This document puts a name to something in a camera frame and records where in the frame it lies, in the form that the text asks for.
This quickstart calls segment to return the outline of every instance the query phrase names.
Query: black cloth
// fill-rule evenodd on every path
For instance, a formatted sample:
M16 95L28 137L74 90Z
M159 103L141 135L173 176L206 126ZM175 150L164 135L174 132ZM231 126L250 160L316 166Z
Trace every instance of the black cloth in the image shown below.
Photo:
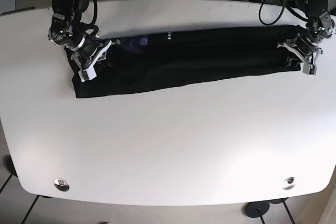
M72 82L77 98L134 94L192 83L299 71L297 58L277 43L295 38L297 26L223 28L161 33L122 39L109 50L108 67L81 82L76 63Z

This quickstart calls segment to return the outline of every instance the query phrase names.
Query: folded black garment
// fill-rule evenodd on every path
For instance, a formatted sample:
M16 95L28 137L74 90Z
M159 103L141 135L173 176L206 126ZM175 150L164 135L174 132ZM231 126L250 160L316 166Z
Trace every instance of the folded black garment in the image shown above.
M81 82L68 60L77 98L134 94L193 83L299 71L296 56L279 42L295 38L299 26L223 28L121 39L96 64L97 77Z

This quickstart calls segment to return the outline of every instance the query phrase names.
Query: metal bracket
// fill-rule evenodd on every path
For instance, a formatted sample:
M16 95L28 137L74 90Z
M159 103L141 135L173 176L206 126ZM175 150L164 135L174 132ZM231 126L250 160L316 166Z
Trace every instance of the metal bracket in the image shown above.
M310 57L305 57L303 56L297 49L295 49L293 46L295 46L295 43L291 43L292 41L289 40L284 43L278 43L278 47L285 47L289 52L293 53L296 55L302 62L303 62L303 73L308 74L308 75L316 75L317 73L317 65L316 61L320 54L322 53L322 49L318 48L317 49L317 54L314 57L314 62L311 64L309 58Z

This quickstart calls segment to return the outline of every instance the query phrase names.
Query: round table foot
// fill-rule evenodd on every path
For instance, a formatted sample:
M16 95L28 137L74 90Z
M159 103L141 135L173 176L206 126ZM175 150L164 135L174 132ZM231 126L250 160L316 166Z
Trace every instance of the round table foot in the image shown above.
M245 207L245 214L250 218L262 217L269 210L268 201L251 202Z

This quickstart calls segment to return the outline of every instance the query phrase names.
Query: black pants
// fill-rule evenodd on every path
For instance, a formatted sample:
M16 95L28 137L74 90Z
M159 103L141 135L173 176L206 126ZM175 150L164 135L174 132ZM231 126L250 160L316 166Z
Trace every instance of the black pants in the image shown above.
M297 26L223 28L122 39L109 50L109 66L96 64L97 77L72 82L77 98L133 94L192 83L299 71L299 61L279 42L295 38ZM289 59L295 59L289 65Z

